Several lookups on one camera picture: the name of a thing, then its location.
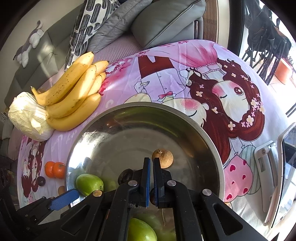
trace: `stroller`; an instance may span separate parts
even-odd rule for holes
[[[279,65],[281,58],[287,58],[291,42],[279,31],[280,19],[276,20],[276,25],[272,21],[272,12],[264,6],[262,9],[259,6],[259,0],[245,1],[245,26],[248,28],[248,49],[242,59],[247,61],[250,58],[250,66],[255,68],[262,60],[263,64],[258,69],[257,73],[268,85],[274,76],[274,73]],[[267,70],[274,60],[272,69],[267,76]]]

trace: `cabbage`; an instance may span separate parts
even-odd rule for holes
[[[45,107],[39,105],[28,92],[22,92],[14,98],[8,117],[17,129],[36,141],[47,140],[54,131],[47,124]]]

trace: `red bow tie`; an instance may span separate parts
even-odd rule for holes
[[[159,95],[158,97],[159,97],[160,99],[163,99],[164,97],[166,97],[166,96],[170,96],[170,95],[173,95],[173,92],[172,92],[172,91],[169,91],[169,92],[167,92],[166,94],[163,94],[163,95]]]

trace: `black and white patterned pillow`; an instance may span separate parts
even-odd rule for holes
[[[89,39],[119,7],[118,0],[85,0],[70,38],[65,71],[87,50]]]

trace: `pink ribbed fabric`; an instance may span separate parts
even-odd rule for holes
[[[108,60],[113,63],[142,50],[132,34],[125,34],[94,55],[94,62]]]

